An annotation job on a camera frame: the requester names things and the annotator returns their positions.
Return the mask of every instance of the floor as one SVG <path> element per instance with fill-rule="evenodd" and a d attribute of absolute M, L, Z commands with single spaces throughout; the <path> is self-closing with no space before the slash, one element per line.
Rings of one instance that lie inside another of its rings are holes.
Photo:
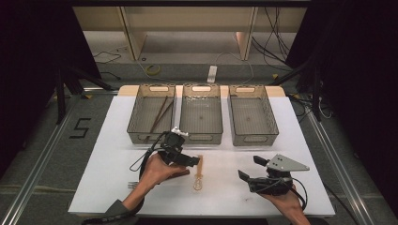
<path fill-rule="evenodd" d="M 289 70 L 280 61 L 269 58 L 265 60 L 263 54 L 255 48 L 251 48 L 248 61 L 241 61 L 234 33 L 149 33 L 138 61 L 130 59 L 123 33 L 85 32 L 85 36 L 93 55 L 96 55 L 102 79 L 115 87 L 165 81 L 205 82 L 210 65 L 218 66 L 216 83 L 220 84 L 270 83 L 274 76 L 283 76 Z M 263 44 L 268 36 L 269 34 L 254 34 L 256 40 Z M 282 37 L 286 46 L 291 46 L 295 34 L 283 34 Z M 268 49 L 283 58 L 276 38 L 269 41 Z M 153 77 L 146 76 L 143 67 L 148 65 L 159 65 L 161 73 Z M 287 95 L 297 93 L 295 85 L 298 78 L 282 85 Z M 55 123 L 56 98 L 49 100 L 34 132 L 26 140 L 25 149 L 18 154 L 0 180 L 1 218 L 8 214 L 8 209 L 12 206 L 19 205 L 22 210 L 13 224 L 82 222 L 80 217 L 68 213 L 69 204 L 117 92 L 104 92 L 90 82 L 81 82 L 86 92 L 83 96 L 67 95 L 69 113 L 61 125 Z M 309 99 L 305 93 L 299 97 Z M 329 117 L 330 108 L 326 108 L 322 122 L 318 123 L 301 103 L 292 100 L 300 127 L 320 176 L 328 186 L 329 198 L 336 211 L 336 215 L 326 218 L 326 221 L 332 225 L 355 224 L 349 216 L 350 212 L 361 221 L 360 224 L 398 224 L 397 218 L 350 147 L 338 115 L 333 113 Z M 326 99 L 323 100 L 322 107 L 328 107 Z M 84 138 L 71 138 L 84 134 L 75 129 L 77 123 L 81 128 L 88 128 Z M 37 177 L 32 179 L 34 172 L 37 172 Z M 21 196 L 23 188 L 29 185 L 32 186 L 31 195 Z M 270 218 L 268 222 L 289 224 L 282 217 Z"/>

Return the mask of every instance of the black sleeve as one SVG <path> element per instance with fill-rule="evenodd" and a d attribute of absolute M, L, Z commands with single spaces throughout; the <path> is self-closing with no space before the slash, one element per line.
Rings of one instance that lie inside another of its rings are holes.
<path fill-rule="evenodd" d="M 88 224 L 107 224 L 107 225 L 134 225 L 137 223 L 138 218 L 135 217 L 135 213 L 137 213 L 144 201 L 142 201 L 136 209 L 133 209 L 132 211 L 129 211 L 120 200 L 116 200 L 111 207 L 106 210 L 105 214 L 101 218 L 90 218 L 86 219 L 82 224 L 88 225 Z M 128 215 L 127 217 L 123 218 L 118 218 L 121 215 Z"/>
<path fill-rule="evenodd" d="M 122 202 L 120 200 L 116 200 L 111 205 L 111 207 L 109 207 L 108 210 L 105 212 L 105 216 L 112 217 L 112 216 L 116 216 L 116 215 L 125 214 L 128 212 L 129 212 L 129 210 L 122 204 Z M 107 224 L 110 224 L 110 225 L 125 225 L 125 224 L 134 225 L 137 221 L 138 221 L 138 218 L 135 216 L 132 216 L 132 217 L 123 218 L 119 221 L 115 221 L 115 222 L 107 223 Z"/>

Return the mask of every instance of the sleeve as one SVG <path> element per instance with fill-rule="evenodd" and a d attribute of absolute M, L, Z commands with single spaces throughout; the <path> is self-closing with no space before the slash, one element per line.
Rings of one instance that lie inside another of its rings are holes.
<path fill-rule="evenodd" d="M 122 204 L 122 202 L 120 200 L 116 200 L 111 207 L 108 208 L 108 210 L 105 212 L 104 216 L 105 217 L 112 217 L 112 216 L 116 216 L 116 215 L 120 215 L 120 214 L 124 214 L 124 213 L 128 213 L 129 210 Z M 138 218 L 135 216 L 132 217 L 127 217 L 127 218 L 123 218 L 121 220 L 112 222 L 112 223 L 107 223 L 110 225 L 133 225 L 138 221 Z"/>

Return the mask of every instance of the gray floor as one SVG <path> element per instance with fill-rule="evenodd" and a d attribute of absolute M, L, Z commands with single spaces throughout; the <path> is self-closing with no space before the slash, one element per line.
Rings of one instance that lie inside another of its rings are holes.
<path fill-rule="evenodd" d="M 267 34 L 256 34 L 255 36 L 262 43 L 265 43 L 267 39 Z M 121 55 L 112 64 L 103 64 L 103 62 L 113 59 L 109 55 L 101 58 L 96 57 L 97 61 L 102 62 L 98 63 L 99 70 L 108 72 L 102 73 L 102 78 L 106 83 L 120 87 L 125 84 L 164 82 L 147 78 L 140 65 L 130 60 L 130 55 L 124 47 L 125 41 L 122 34 L 113 32 L 100 35 L 86 33 L 86 37 L 93 54 L 107 51 Z M 283 38 L 290 45 L 294 39 L 294 34 L 286 34 Z M 269 47 L 275 53 L 279 53 L 276 46 L 275 40 L 270 42 Z M 161 73 L 156 78 L 181 83 L 185 80 L 198 83 L 205 82 L 209 65 L 214 64 L 219 67 L 216 83 L 220 84 L 243 83 L 248 79 L 250 79 L 248 83 L 266 84 L 272 81 L 272 74 L 282 76 L 286 72 L 268 66 L 262 54 L 254 49 L 251 49 L 250 58 L 247 62 L 236 59 L 231 53 L 238 56 L 238 47 L 232 33 L 153 33 L 148 35 L 138 62 L 143 66 L 160 65 Z M 281 67 L 281 64 L 274 60 L 268 60 L 268 63 Z M 109 72 L 120 77 L 121 80 L 116 79 Z M 297 92 L 295 88 L 297 80 L 298 78 L 294 78 L 282 85 L 286 94 Z M 82 84 L 86 88 L 96 87 L 86 81 L 82 81 Z M 18 224 L 79 224 L 82 221 L 81 218 L 68 213 L 69 204 L 73 199 L 74 190 L 80 182 L 114 94 L 91 91 L 87 93 L 88 97 L 73 97 L 78 98 L 77 104 L 42 176 L 38 180 L 37 188 L 19 218 Z M 302 113 L 301 105 L 292 102 L 292 106 L 296 114 Z M 0 217 L 7 213 L 54 131 L 57 119 L 56 107 L 56 99 L 52 98 L 48 107 L 44 109 L 35 130 L 26 141 L 26 148 L 18 154 L 1 179 Z M 83 134 L 81 130 L 74 130 L 79 118 L 90 118 L 89 121 L 81 123 L 82 127 L 87 127 L 89 130 L 85 138 L 71 139 L 70 136 Z M 305 117 L 298 116 L 298 120 L 322 180 L 353 211 L 323 146 L 316 136 L 310 117 L 308 115 Z M 398 224 L 397 218 L 363 168 L 360 160 L 354 156 L 349 141 L 344 135 L 344 130 L 340 127 L 338 116 L 333 116 L 330 119 L 323 117 L 321 123 L 352 178 L 355 188 L 365 201 L 375 224 Z M 326 218 L 326 221 L 332 225 L 354 224 L 336 198 L 331 194 L 329 196 L 335 208 L 336 216 Z M 270 218 L 268 221 L 270 224 L 289 224 L 281 217 Z"/>

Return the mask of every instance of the plastic bin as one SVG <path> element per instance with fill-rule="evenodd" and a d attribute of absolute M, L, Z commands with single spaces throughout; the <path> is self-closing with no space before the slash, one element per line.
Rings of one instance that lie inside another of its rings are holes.
<path fill-rule="evenodd" d="M 220 144 L 221 92 L 217 84 L 185 84 L 179 128 L 189 133 L 185 144 Z"/>
<path fill-rule="evenodd" d="M 135 99 L 127 132 L 133 143 L 153 143 L 174 124 L 176 86 L 142 84 Z"/>
<path fill-rule="evenodd" d="M 234 146 L 273 145 L 279 130 L 264 85 L 230 85 L 228 103 Z"/>

